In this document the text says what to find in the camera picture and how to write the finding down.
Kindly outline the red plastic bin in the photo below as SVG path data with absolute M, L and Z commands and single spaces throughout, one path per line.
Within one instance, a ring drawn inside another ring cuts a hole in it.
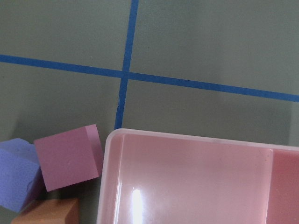
M 133 129 L 107 140 L 99 224 L 296 224 L 299 149 Z

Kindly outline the far magenta foam block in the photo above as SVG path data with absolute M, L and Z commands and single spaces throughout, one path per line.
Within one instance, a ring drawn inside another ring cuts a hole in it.
M 101 176 L 104 153 L 95 124 L 34 140 L 48 192 Z

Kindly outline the far orange foam block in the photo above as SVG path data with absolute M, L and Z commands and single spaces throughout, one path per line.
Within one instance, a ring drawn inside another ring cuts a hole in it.
M 79 200 L 49 199 L 36 200 L 22 211 L 13 224 L 78 224 Z

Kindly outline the far purple foam block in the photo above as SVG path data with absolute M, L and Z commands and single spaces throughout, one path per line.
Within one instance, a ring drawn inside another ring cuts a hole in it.
M 20 212 L 44 187 L 36 149 L 23 139 L 0 143 L 0 205 Z

